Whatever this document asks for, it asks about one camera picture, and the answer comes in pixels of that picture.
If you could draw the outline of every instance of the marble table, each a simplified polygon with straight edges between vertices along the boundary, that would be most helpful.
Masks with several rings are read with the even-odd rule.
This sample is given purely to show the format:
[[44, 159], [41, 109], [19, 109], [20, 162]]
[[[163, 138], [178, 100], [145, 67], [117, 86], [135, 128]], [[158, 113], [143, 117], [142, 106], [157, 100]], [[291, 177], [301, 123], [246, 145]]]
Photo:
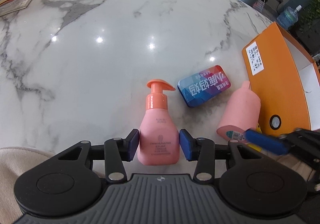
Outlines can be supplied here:
[[[197, 108], [167, 93], [178, 129], [226, 143], [216, 127], [231, 93], [248, 79], [242, 48], [271, 22], [238, 0], [33, 0], [0, 18], [0, 147], [60, 152], [102, 144], [139, 128], [147, 81], [172, 85], [222, 66], [231, 88]], [[195, 162], [128, 174], [193, 173]], [[103, 171], [103, 162], [95, 163]], [[216, 164], [216, 176], [225, 171]]]

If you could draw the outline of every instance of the body wash bottle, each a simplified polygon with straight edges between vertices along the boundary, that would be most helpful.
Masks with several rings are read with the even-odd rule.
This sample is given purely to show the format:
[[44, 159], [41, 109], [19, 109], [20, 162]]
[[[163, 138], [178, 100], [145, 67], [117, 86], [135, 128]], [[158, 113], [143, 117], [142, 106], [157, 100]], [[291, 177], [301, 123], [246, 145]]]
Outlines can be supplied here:
[[138, 160], [144, 165], [169, 165], [180, 157], [179, 133], [168, 112], [168, 98], [163, 90], [175, 88], [161, 79], [147, 83], [146, 114], [140, 125]]

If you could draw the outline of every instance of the orange box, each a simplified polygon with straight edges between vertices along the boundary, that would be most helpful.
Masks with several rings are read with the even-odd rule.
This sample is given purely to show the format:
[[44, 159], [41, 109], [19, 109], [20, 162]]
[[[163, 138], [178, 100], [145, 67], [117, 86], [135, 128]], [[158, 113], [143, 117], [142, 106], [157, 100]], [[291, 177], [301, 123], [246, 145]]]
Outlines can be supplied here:
[[308, 52], [277, 23], [242, 50], [251, 89], [261, 99], [259, 125], [278, 136], [320, 129], [320, 74]]

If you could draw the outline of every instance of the water bottle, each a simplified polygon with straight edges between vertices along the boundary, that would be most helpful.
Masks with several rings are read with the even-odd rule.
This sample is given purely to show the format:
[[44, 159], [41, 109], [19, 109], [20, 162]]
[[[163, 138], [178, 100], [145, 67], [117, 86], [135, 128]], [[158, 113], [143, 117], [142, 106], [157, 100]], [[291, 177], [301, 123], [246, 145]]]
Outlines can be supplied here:
[[287, 7], [277, 18], [277, 23], [287, 30], [290, 26], [295, 24], [298, 21], [298, 11], [301, 10], [301, 5], [292, 9], [291, 7]]

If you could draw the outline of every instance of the beige fabric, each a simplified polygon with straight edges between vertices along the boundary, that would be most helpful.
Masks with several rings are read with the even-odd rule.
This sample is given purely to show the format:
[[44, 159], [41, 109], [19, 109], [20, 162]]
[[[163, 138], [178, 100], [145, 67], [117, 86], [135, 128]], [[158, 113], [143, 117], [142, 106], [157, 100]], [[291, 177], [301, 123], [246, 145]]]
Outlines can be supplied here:
[[11, 224], [21, 215], [14, 198], [16, 179], [24, 172], [44, 162], [53, 154], [32, 148], [8, 147], [0, 149], [0, 223]]

